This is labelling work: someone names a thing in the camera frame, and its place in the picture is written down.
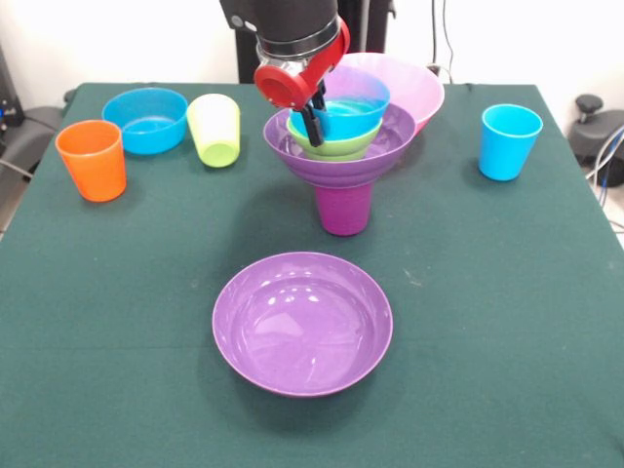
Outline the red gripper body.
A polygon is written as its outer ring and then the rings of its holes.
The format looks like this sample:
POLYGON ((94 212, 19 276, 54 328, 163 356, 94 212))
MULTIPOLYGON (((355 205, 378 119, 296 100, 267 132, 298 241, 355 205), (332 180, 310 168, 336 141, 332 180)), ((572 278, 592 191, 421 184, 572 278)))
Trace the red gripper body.
POLYGON ((312 106, 311 98, 320 82, 339 64, 350 46, 350 32, 343 19, 335 19, 322 31, 301 40, 314 45, 306 54, 284 56, 270 54, 268 41, 258 40, 259 66, 253 80, 261 94, 277 107, 301 110, 312 106))

